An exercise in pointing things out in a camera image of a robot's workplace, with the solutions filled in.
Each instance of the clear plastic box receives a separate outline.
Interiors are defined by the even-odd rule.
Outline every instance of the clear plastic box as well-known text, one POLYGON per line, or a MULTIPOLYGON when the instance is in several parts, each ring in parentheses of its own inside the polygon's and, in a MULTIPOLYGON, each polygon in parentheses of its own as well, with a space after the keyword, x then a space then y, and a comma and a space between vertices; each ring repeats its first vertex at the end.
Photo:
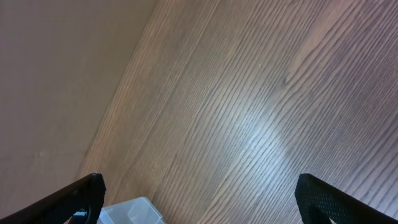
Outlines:
POLYGON ((162 214, 146 197, 102 208, 99 224, 163 224, 162 214))

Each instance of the black object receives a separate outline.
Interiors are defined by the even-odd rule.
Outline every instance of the black object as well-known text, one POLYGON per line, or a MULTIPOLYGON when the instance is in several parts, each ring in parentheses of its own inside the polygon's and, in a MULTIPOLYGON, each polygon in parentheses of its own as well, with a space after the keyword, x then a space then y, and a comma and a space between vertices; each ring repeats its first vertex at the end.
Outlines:
POLYGON ((311 174, 298 178, 295 197, 304 224, 395 223, 398 221, 365 205, 311 174))
POLYGON ((0 220, 0 224, 95 224, 104 204, 101 174, 90 174, 42 200, 0 220))

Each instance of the wooden surface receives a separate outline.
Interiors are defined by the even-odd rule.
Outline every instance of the wooden surface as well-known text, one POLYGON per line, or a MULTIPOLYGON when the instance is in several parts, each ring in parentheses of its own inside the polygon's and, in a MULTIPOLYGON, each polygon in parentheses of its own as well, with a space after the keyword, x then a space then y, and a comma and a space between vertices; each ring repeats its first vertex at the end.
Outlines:
POLYGON ((0 218, 76 179, 154 3, 0 2, 0 218))
POLYGON ((300 223, 309 172, 398 218, 398 3, 160 0, 81 176, 167 223, 300 223))

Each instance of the brown wall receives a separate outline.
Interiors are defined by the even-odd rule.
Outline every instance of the brown wall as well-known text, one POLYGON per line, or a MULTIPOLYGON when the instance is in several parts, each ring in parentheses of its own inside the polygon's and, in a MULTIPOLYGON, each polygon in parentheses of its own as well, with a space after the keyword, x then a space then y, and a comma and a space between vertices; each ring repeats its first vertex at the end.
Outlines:
POLYGON ((0 218, 76 178, 154 4, 0 2, 0 218))

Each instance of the transparent container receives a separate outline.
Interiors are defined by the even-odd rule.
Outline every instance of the transparent container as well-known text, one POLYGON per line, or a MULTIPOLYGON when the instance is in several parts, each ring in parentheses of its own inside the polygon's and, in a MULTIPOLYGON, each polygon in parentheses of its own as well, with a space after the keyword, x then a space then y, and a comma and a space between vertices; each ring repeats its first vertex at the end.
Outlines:
POLYGON ((162 214, 146 197, 102 208, 99 224, 163 224, 162 214))

